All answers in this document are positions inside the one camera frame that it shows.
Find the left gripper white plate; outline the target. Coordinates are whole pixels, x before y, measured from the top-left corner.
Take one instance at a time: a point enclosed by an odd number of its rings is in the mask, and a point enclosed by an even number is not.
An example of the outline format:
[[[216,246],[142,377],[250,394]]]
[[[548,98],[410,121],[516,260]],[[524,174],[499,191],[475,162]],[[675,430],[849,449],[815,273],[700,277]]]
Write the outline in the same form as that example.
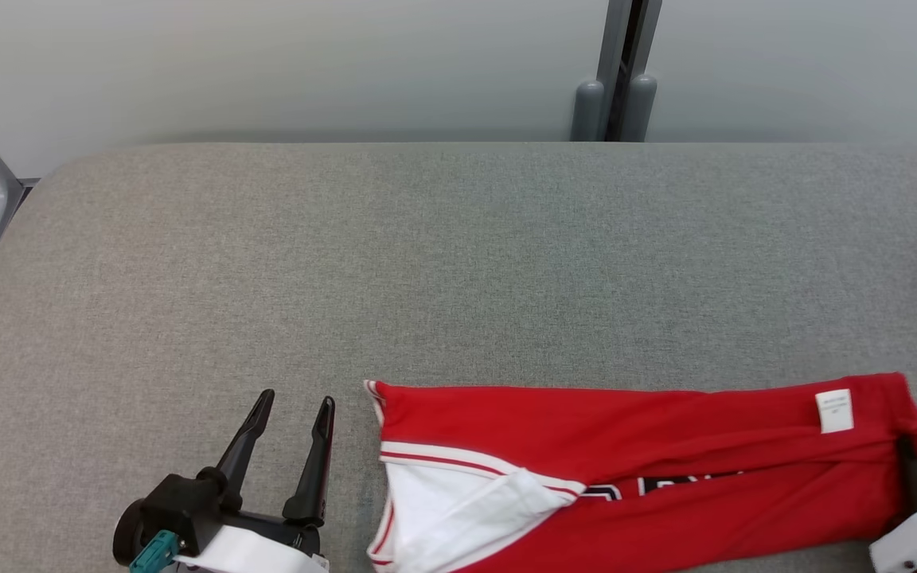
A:
[[[224,475],[222,510],[243,507],[241,487],[257,439],[265,432],[273,389],[264,389],[237,429],[217,465]],[[210,536],[200,551],[183,548],[174,558],[176,570],[197,572],[330,572],[321,552],[319,529],[325,523],[336,405],[324,396],[310,429],[310,449],[295,493],[283,505],[283,518],[256,513],[218,514],[208,524]]]

